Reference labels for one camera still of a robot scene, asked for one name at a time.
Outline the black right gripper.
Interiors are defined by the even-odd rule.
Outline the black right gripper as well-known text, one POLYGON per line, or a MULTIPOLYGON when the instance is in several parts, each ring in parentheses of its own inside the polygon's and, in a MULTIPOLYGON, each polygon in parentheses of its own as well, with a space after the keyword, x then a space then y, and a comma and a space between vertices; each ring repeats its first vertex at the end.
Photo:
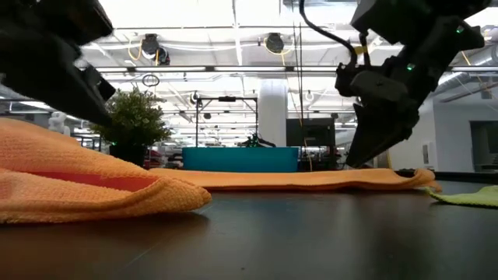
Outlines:
POLYGON ((358 126, 346 164, 361 167, 393 145, 409 138, 419 120, 419 108, 437 86, 441 70, 424 61, 392 56, 379 67, 386 77, 403 83, 408 96, 398 102, 365 100, 353 106, 358 126))

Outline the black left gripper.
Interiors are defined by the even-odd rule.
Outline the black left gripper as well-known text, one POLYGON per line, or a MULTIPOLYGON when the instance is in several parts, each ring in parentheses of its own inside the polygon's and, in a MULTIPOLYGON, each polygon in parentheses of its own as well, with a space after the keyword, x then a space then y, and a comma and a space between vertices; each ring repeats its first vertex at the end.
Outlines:
POLYGON ((78 56, 74 47, 52 34, 0 27, 0 73, 5 86, 64 113, 111 125, 110 115, 97 104, 96 94, 74 66, 78 56))

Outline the orange microfiber towel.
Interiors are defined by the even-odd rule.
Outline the orange microfiber towel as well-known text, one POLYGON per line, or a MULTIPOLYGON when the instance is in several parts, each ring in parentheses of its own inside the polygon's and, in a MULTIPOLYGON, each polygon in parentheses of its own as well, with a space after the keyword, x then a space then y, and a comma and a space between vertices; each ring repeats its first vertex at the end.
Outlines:
POLYGON ((210 201, 208 191, 187 181, 0 118, 0 223, 121 219, 191 211, 210 201))
POLYGON ((228 173, 155 168, 151 173, 190 182, 207 191, 332 191, 359 188, 370 191, 404 191, 430 187, 441 192, 435 174, 418 169, 402 177, 391 169, 336 170, 302 173, 228 173))

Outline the green microfiber towel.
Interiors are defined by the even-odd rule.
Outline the green microfiber towel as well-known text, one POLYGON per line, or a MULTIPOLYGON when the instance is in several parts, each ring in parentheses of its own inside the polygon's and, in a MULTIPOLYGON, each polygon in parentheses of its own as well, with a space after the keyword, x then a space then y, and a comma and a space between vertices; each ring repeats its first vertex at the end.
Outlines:
POLYGON ((475 193, 437 194, 427 187, 426 192, 435 200, 449 205, 498 208, 498 185, 483 187, 475 193))

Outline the small potted green plant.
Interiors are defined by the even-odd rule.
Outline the small potted green plant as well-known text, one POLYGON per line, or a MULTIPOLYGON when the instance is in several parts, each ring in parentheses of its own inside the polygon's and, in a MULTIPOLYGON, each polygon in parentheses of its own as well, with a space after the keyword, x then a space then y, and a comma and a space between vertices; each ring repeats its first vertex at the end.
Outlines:
POLYGON ((91 124, 89 128, 109 144, 111 156, 142 167, 148 147, 171 135, 160 102, 151 92, 119 89, 106 103, 110 123, 91 124))

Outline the black screen panel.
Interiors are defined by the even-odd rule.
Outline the black screen panel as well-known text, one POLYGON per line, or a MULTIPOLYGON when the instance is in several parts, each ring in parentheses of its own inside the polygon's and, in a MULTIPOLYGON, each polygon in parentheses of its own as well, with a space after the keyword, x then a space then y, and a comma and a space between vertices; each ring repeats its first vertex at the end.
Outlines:
POLYGON ((286 120, 287 146, 335 146, 335 120, 333 118, 305 118, 286 120))

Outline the white round pillar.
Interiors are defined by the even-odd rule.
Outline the white round pillar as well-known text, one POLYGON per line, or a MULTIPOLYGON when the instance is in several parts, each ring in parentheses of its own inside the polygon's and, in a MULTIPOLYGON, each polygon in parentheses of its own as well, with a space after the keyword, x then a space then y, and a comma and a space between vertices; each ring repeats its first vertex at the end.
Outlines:
POLYGON ((277 147, 286 146, 288 86, 284 79, 263 79, 258 94, 259 134, 277 147))

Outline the blue plastic bin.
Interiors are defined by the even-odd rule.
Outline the blue plastic bin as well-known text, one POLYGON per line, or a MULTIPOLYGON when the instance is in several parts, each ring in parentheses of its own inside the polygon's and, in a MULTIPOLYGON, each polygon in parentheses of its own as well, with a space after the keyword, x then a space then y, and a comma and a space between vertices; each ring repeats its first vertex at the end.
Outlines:
POLYGON ((182 149, 185 170, 235 173, 295 173, 298 148, 187 147, 182 149))

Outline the white wall box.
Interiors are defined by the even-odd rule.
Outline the white wall box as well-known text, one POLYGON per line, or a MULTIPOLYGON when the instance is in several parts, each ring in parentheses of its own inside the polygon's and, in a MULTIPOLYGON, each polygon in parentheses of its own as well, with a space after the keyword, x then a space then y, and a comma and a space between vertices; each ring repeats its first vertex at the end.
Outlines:
POLYGON ((437 151, 433 142, 424 142, 422 144, 423 165, 434 168, 437 164, 437 151))

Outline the black metal frame rig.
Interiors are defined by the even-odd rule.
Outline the black metal frame rig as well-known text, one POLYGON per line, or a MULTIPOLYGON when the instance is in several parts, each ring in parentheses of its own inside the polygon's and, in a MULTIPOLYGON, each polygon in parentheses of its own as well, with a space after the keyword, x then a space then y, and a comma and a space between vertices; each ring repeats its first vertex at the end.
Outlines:
POLYGON ((219 97, 198 97, 195 101, 195 146, 198 147, 198 131, 199 131, 199 114, 201 110, 199 109, 199 103, 201 101, 206 100, 207 103, 205 107, 207 107, 212 101, 219 101, 225 103, 234 103, 236 101, 242 101, 246 104, 251 110, 253 110, 255 114, 255 132, 258 132, 258 98, 257 97, 239 97, 239 96, 219 96, 219 97), (251 100, 255 102, 255 108, 252 108, 248 105, 247 101, 251 100))

